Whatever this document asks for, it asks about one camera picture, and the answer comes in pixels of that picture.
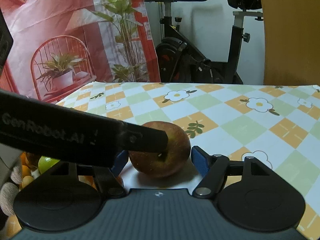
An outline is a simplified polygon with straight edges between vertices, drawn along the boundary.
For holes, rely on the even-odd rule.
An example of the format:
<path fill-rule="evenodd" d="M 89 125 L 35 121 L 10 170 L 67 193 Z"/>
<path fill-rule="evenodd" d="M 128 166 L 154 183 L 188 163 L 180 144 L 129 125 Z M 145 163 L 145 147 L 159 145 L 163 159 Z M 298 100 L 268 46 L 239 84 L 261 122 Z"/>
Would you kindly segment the gloved hand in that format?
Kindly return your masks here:
<path fill-rule="evenodd" d="M 14 213 L 14 199 L 22 183 L 22 162 L 20 158 L 12 168 L 8 181 L 1 187 L 1 211 L 8 217 Z"/>

